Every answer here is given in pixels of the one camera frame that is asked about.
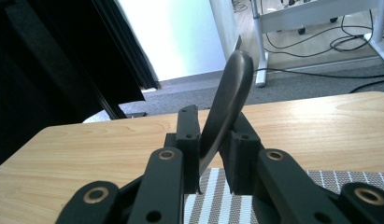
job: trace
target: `wooden table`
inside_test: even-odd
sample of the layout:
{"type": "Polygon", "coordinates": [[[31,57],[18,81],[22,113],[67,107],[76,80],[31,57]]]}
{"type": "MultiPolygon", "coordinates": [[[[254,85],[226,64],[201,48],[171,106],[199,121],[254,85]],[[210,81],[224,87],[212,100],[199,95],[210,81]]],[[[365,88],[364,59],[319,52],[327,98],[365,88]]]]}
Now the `wooden table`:
{"type": "MultiPolygon", "coordinates": [[[[288,151],[304,169],[384,172],[382,92],[247,105],[243,112],[265,147],[288,151]]],[[[206,116],[200,111],[201,127],[206,116]]],[[[0,223],[53,223],[85,184],[129,183],[176,124],[172,114],[42,130],[0,166],[0,223]]],[[[221,167],[220,159],[211,166],[221,167]]]]}

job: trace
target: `white wall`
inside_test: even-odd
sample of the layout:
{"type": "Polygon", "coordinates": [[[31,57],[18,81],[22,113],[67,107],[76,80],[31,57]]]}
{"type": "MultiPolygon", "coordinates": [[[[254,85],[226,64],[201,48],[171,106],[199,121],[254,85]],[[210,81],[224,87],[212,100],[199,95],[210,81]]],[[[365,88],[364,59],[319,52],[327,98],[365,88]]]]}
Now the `white wall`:
{"type": "Polygon", "coordinates": [[[226,61],[235,50],[239,37],[238,27],[230,0],[210,0],[215,23],[218,28],[221,46],[226,61]]]}
{"type": "Polygon", "coordinates": [[[157,81],[223,70],[226,60],[209,1],[117,1],[157,81]]]}

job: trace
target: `light wood tabletop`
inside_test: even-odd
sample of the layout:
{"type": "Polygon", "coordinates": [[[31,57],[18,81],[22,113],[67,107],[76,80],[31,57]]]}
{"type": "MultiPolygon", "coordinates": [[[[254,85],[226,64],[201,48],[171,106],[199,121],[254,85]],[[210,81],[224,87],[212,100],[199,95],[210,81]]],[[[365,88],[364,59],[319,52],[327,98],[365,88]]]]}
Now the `light wood tabletop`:
{"type": "MultiPolygon", "coordinates": [[[[366,92],[247,105],[266,148],[304,169],[384,172],[384,93],[366,92]]],[[[207,111],[199,111],[201,128],[207,111]]],[[[0,166],[0,223],[53,223],[82,186],[122,187],[176,131],[177,115],[49,127],[0,166]]],[[[219,157],[211,167],[222,167],[219,157]]]]}

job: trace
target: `gray carpet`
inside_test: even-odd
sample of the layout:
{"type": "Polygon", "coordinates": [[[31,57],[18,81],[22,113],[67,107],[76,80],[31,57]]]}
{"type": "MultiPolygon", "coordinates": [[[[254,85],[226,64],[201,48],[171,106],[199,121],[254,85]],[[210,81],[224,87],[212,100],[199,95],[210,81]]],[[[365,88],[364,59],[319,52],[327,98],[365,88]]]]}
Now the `gray carpet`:
{"type": "MultiPolygon", "coordinates": [[[[375,76],[384,74],[384,64],[366,68],[349,69],[328,73],[337,76],[375,76]]],[[[347,94],[354,88],[366,83],[384,80],[381,78],[350,79],[295,75],[291,77],[271,78],[264,88],[252,85],[246,105],[290,101],[314,97],[347,94]]],[[[147,112],[148,116],[177,113],[183,106],[197,105],[199,109],[210,108],[217,90],[216,87],[185,91],[193,83],[177,84],[163,90],[144,93],[146,102],[133,102],[121,105],[125,113],[147,112]]],[[[363,88],[359,91],[384,91],[384,83],[363,88]]],[[[101,111],[86,122],[109,120],[106,112],[101,111]]]]}

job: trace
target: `striped mat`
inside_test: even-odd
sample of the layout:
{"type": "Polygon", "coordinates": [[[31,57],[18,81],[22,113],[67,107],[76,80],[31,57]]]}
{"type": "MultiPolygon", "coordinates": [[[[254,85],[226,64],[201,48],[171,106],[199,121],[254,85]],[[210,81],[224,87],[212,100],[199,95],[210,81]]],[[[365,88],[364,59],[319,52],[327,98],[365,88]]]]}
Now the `striped mat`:
{"type": "MultiPolygon", "coordinates": [[[[314,182],[335,193],[349,182],[363,182],[384,189],[384,173],[306,171],[314,182]]],[[[230,194],[223,169],[206,169],[200,181],[202,195],[185,202],[184,223],[258,223],[251,196],[230,194]]]]}

